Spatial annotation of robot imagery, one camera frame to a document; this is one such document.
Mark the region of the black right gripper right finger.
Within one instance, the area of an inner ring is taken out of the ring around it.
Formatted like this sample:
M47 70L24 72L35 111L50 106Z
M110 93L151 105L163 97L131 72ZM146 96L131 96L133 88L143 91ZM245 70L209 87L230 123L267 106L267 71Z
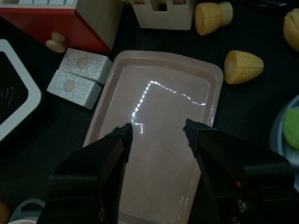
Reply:
M299 224L299 192L287 159L201 122L183 128L201 167L199 224Z

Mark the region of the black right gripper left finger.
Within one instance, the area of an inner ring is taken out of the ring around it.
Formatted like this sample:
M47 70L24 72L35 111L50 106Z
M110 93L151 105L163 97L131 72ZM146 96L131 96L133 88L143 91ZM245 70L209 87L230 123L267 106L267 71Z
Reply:
M118 224L133 140L133 125L126 124L59 164L38 224Z

